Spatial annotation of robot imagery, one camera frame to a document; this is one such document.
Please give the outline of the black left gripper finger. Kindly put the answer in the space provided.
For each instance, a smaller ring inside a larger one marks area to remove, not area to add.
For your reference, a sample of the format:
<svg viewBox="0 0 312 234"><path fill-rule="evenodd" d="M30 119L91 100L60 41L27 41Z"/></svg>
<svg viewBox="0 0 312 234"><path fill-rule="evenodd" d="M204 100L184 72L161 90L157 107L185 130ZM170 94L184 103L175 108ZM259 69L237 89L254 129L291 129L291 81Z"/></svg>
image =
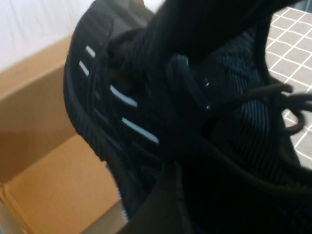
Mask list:
<svg viewBox="0 0 312 234"><path fill-rule="evenodd" d="M240 171L218 161L171 161L123 234L238 234Z"/></svg>

